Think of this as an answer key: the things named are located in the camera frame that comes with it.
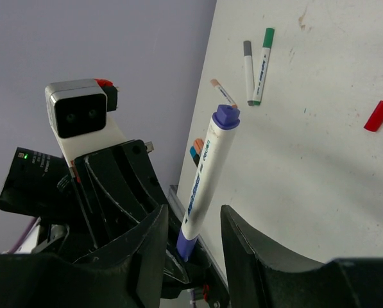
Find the gray marker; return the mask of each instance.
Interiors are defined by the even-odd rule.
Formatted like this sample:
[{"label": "gray marker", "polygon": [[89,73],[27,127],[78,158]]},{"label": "gray marker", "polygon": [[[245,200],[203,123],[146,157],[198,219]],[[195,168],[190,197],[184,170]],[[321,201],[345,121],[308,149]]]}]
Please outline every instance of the gray marker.
[{"label": "gray marker", "polygon": [[253,53],[251,50],[251,42],[245,40],[244,43],[244,70],[245,70],[245,90],[247,102],[249,106],[253,106],[254,92],[254,74],[253,74]]}]

